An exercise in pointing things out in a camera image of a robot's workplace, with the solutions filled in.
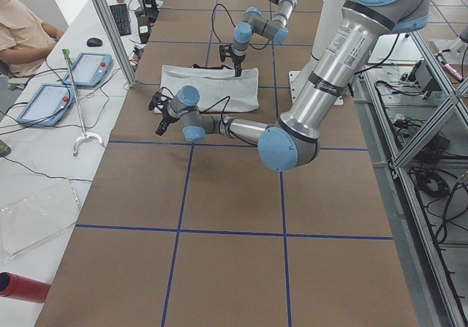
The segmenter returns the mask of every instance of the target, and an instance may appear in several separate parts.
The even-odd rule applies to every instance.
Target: white table surface
[[[131,12],[130,16],[132,19],[132,34],[122,37],[122,42],[128,55],[132,53],[135,45],[132,40],[135,42],[140,41],[137,34],[136,18]],[[103,46],[88,48],[86,40],[90,37],[100,38],[103,41]],[[107,35],[91,1],[86,4],[75,21],[67,29],[65,35],[57,43],[57,46],[50,53],[48,63],[54,69],[65,67],[64,57],[61,52],[62,48],[70,49],[70,57],[72,59],[77,57],[81,52],[109,53],[113,55]],[[107,80],[116,68],[119,68],[119,65],[114,59],[113,65],[104,80]],[[38,72],[47,69],[48,67],[43,64]],[[43,83],[56,83],[57,79],[53,73],[35,77],[19,96],[17,102],[28,102]],[[91,131],[99,133],[105,145],[107,145],[110,131],[124,103],[128,88],[126,83],[124,75],[119,70],[114,78],[103,88],[106,94],[109,95],[109,103],[97,125]],[[84,96],[90,91],[80,89],[78,93],[80,96]],[[91,126],[97,120],[106,99],[107,97],[101,91],[96,91],[93,97],[81,100],[83,116],[88,126]],[[17,117],[22,109],[23,106],[13,108],[10,111],[10,115]],[[12,124],[15,124],[15,122],[5,117],[0,123],[0,134],[18,129],[18,127],[7,127]],[[80,124],[75,106],[70,109],[57,126],[68,124]],[[73,143],[81,133],[80,127],[60,129],[34,127],[11,134],[0,135],[0,139],[12,149],[11,154],[8,156],[10,159],[22,162],[37,172],[46,173],[50,176],[92,180],[105,149],[96,140],[91,140],[80,144],[78,156],[73,157]],[[0,158],[0,208],[4,208],[11,203],[16,203],[36,192],[53,187],[59,182],[60,180],[58,179],[34,175],[20,165]],[[81,206],[86,199],[91,184],[81,181],[72,181],[72,184]],[[58,238],[13,261],[0,263],[0,271],[8,271],[51,283],[59,267],[64,250],[67,247],[71,232],[71,230],[68,230]],[[32,327],[41,309],[42,304],[0,298],[0,325],[2,327]]]

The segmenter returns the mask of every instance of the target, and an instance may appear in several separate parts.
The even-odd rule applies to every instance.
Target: computer mouse
[[[86,41],[86,45],[89,47],[100,47],[102,45],[102,40],[93,37]]]

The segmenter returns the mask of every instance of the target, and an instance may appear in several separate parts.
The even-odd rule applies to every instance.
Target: plastic container
[[[0,296],[5,298],[43,303],[50,285],[9,272],[0,273]]]

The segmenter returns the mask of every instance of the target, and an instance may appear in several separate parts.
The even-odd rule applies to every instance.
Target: person
[[[63,34],[21,1],[0,0],[0,60],[15,76],[36,73]]]

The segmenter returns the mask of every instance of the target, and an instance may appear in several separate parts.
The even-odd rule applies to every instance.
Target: beige shirt
[[[42,28],[42,21],[19,0],[0,0],[0,50],[43,48],[54,39]],[[33,75],[44,60],[29,64],[11,64],[17,76]]]

